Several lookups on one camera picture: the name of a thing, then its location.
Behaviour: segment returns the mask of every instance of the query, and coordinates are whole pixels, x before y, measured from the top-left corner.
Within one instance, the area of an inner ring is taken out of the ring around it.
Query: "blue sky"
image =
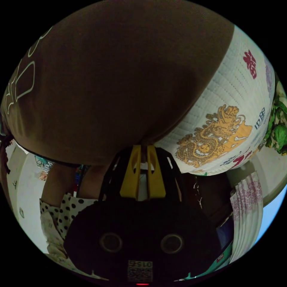
[[[270,224],[272,223],[273,219],[275,218],[282,202],[285,197],[287,191],[287,186],[281,191],[281,193],[273,200],[271,201],[267,206],[263,208],[263,219],[261,228],[257,237],[257,240],[255,244],[258,242],[258,240],[262,237],[262,235],[265,233],[265,231],[268,229]]]

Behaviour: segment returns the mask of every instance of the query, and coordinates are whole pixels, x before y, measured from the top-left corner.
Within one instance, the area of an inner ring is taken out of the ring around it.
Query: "brown shirt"
[[[234,25],[187,1],[102,1],[44,33],[15,69],[4,125],[25,149],[106,164],[153,144],[186,115],[219,67]]]

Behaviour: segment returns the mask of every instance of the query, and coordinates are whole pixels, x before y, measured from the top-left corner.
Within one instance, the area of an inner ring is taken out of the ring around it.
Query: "qr code label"
[[[129,282],[152,282],[152,262],[129,260],[128,265]]]

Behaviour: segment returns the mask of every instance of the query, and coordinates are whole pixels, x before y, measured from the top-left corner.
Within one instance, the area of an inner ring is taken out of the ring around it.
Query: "sticker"
[[[222,253],[217,259],[216,259],[216,263],[218,263],[221,259],[223,259],[224,257],[224,253]]]
[[[258,129],[262,125],[262,123],[264,121],[264,118],[265,118],[265,108],[263,108],[262,111],[259,114],[259,118],[258,118],[258,120],[257,120],[257,122],[255,124],[255,128],[256,129]]]
[[[133,261],[128,262],[128,281],[129,282],[152,282],[152,262]]]
[[[23,209],[20,207],[20,209],[19,209],[19,213],[20,213],[20,215],[22,216],[22,218],[24,218],[24,212],[23,212]]]
[[[256,60],[251,54],[250,50],[248,52],[245,52],[245,57],[243,57],[244,62],[247,64],[247,69],[250,71],[250,74],[253,79],[257,77],[256,72]]]

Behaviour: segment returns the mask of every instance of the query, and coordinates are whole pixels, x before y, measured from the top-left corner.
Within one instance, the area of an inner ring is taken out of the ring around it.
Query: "yellow bracket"
[[[141,174],[141,146],[133,146],[128,167],[120,190],[121,197],[138,198],[138,188]]]
[[[164,198],[166,191],[164,188],[164,181],[161,175],[161,169],[156,155],[155,146],[150,145],[147,147],[147,164],[148,164],[148,191],[149,199]]]
[[[148,192],[149,199],[164,198],[166,191],[161,175],[158,157],[154,145],[147,147],[148,163]],[[121,197],[138,199],[138,189],[141,175],[141,146],[133,146],[123,184],[120,190]]]

